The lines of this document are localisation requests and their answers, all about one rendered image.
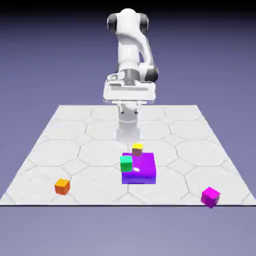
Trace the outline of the small magenta cube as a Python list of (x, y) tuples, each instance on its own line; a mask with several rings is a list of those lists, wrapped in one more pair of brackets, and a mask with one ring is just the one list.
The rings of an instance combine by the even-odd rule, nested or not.
[(205, 206), (212, 209), (218, 204), (220, 195), (220, 192), (213, 189), (212, 187), (208, 187), (202, 192), (200, 200)]

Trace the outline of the small orange cube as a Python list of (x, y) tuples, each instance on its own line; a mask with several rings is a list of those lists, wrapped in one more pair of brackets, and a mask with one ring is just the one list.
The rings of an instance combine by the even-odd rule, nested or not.
[(70, 190), (70, 180), (60, 178), (54, 185), (55, 193), (65, 196)]

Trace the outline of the small green cube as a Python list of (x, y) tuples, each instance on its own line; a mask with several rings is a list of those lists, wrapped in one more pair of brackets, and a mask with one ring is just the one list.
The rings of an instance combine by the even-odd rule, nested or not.
[(120, 171), (122, 173), (132, 172), (133, 170), (133, 159), (131, 155), (120, 156)]

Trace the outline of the small yellow cube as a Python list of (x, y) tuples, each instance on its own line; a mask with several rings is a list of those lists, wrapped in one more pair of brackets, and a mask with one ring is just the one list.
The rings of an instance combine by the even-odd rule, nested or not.
[(143, 153), (143, 144), (142, 143), (134, 143), (132, 145), (132, 155), (139, 157)]

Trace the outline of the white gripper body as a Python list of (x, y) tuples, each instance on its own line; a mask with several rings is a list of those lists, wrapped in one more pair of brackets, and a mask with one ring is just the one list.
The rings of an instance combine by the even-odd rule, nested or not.
[(156, 84), (135, 81), (135, 85), (125, 85), (123, 80), (106, 80), (103, 99), (107, 102), (153, 102), (156, 99)]

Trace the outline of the large purple box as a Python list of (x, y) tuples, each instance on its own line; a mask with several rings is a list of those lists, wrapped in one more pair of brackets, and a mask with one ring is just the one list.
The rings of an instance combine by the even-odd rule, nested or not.
[(143, 152), (141, 156), (123, 152), (123, 156), (132, 156), (132, 172), (121, 172), (122, 184), (156, 184), (156, 163), (153, 152)]

